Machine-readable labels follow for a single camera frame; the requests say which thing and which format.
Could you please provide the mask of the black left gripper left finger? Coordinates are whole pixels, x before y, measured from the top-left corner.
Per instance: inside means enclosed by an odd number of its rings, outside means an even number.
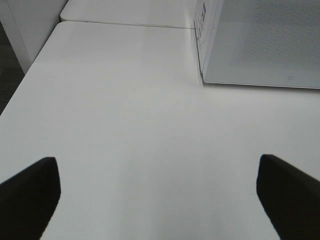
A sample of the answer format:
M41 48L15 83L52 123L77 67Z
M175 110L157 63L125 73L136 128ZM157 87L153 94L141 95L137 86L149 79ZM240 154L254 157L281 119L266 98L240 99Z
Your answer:
M39 240L61 197L57 160L44 157L0 184L0 238Z

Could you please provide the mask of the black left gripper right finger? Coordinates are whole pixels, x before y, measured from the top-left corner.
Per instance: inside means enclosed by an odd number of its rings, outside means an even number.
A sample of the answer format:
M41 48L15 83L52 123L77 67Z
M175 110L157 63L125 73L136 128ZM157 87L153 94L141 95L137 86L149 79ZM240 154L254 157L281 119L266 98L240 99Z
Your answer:
M260 157L256 193L282 240L320 238L320 182L272 154Z

